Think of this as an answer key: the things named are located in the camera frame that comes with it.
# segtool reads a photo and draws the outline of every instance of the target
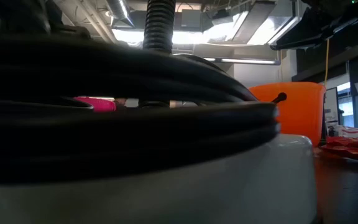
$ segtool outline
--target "magenta cloth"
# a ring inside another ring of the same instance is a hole
[[[94,111],[97,113],[100,112],[109,112],[116,110],[115,102],[104,100],[104,99],[97,99],[97,98],[89,98],[89,97],[74,97],[76,100],[80,100],[85,103],[89,103],[93,106]]]

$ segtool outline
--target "black coiled cable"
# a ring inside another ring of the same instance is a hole
[[[175,5],[175,0],[148,1],[143,49],[172,53]]]

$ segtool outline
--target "orange container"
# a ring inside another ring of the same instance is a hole
[[[287,99],[277,103],[281,133],[299,134],[317,146],[321,138],[325,87],[317,83],[273,83],[249,88],[260,101],[271,102],[279,93]]]

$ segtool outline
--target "table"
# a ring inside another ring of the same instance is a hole
[[[318,212],[324,224],[358,223],[358,161],[314,152]]]

